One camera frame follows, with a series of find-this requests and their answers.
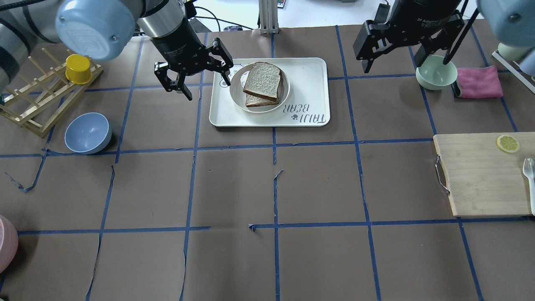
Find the white bear tray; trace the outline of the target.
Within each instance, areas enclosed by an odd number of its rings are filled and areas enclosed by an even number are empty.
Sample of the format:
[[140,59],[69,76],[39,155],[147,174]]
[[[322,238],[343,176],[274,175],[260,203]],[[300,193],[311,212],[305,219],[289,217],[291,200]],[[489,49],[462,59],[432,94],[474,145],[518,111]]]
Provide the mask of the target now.
[[214,76],[213,126],[321,127],[330,118],[323,59],[235,59],[228,79]]

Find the pink cloth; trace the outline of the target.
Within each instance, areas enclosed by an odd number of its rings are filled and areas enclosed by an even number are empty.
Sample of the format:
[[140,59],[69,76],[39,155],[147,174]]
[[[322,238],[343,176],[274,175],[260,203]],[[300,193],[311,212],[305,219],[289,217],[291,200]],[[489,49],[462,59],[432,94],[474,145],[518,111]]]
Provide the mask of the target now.
[[451,89],[455,97],[464,99],[488,99],[503,96],[496,66],[458,68],[457,79],[451,84]]

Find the green bowl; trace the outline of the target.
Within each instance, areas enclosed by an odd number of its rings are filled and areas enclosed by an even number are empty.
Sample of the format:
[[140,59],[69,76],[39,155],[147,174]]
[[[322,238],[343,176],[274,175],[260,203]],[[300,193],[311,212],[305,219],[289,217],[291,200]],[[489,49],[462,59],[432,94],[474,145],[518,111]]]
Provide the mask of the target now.
[[457,67],[453,62],[443,64],[444,57],[428,56],[420,67],[416,69],[417,82],[430,91],[445,89],[457,80]]

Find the wooden cutting board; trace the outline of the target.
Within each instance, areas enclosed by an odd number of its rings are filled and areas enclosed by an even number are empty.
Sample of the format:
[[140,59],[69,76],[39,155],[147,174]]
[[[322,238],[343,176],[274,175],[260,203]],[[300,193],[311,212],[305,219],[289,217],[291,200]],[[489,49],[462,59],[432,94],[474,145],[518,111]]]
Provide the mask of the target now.
[[434,135],[433,143],[455,217],[521,217],[534,215],[526,158],[534,158],[535,134],[512,132],[518,152],[497,146],[499,132]]

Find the white round plate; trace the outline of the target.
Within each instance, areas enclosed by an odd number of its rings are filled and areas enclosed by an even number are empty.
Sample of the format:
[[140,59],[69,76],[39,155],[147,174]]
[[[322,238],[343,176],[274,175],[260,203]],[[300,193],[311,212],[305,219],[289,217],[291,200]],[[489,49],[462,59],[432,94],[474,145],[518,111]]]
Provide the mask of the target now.
[[289,78],[285,72],[267,62],[244,66],[231,77],[230,95],[235,105],[254,114],[279,108],[289,91]]

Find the yellow mug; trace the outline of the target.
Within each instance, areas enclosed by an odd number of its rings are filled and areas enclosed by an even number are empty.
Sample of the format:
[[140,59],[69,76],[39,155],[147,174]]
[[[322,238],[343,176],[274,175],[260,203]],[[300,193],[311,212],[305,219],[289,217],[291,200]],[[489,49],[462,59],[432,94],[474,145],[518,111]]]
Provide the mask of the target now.
[[66,59],[66,78],[75,84],[86,84],[92,79],[90,60],[79,54],[71,54]]

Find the white plastic fork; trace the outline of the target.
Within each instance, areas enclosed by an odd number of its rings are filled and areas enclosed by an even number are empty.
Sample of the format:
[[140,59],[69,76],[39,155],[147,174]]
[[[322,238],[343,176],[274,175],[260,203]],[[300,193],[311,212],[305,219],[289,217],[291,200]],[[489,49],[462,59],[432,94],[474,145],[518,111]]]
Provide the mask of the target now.
[[535,215],[535,178],[534,178],[534,160],[525,158],[523,162],[523,175],[528,182],[530,214]]

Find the wooden dish rack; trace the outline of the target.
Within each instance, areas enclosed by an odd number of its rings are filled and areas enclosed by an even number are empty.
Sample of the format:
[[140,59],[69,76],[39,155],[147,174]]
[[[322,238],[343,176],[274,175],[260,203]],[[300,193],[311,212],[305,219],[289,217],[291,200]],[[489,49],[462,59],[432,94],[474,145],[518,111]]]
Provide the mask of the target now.
[[84,84],[72,82],[66,75],[66,59],[60,59],[48,49],[40,49],[55,65],[42,67],[38,61],[29,56],[29,61],[42,72],[40,77],[29,79],[22,74],[19,77],[25,86],[6,89],[8,94],[1,101],[1,116],[26,129],[40,138],[44,138],[62,116],[82,96],[82,93],[101,75],[103,67],[91,58],[91,80]]

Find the blue mug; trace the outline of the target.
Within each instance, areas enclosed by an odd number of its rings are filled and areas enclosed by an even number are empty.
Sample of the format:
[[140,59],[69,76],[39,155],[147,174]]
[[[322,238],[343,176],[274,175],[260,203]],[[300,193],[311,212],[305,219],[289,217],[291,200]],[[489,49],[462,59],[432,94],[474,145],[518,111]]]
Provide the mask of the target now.
[[535,48],[531,49],[524,59],[520,61],[519,69],[528,76],[535,76]]

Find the lemon half slice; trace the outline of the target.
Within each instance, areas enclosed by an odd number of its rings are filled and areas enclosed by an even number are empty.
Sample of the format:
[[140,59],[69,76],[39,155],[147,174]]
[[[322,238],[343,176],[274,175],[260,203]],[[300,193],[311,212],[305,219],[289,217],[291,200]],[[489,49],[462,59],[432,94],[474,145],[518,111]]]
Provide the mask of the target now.
[[516,153],[520,150],[520,143],[512,135],[499,135],[496,138],[496,145],[501,151],[506,153]]

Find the blue bowl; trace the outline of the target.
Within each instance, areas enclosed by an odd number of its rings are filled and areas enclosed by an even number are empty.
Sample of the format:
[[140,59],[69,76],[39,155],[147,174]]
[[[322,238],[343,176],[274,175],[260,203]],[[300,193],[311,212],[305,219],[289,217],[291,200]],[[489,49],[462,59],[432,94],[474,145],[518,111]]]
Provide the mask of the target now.
[[109,120],[98,112],[88,112],[78,116],[68,125],[64,143],[72,152],[89,155],[105,149],[111,137]]

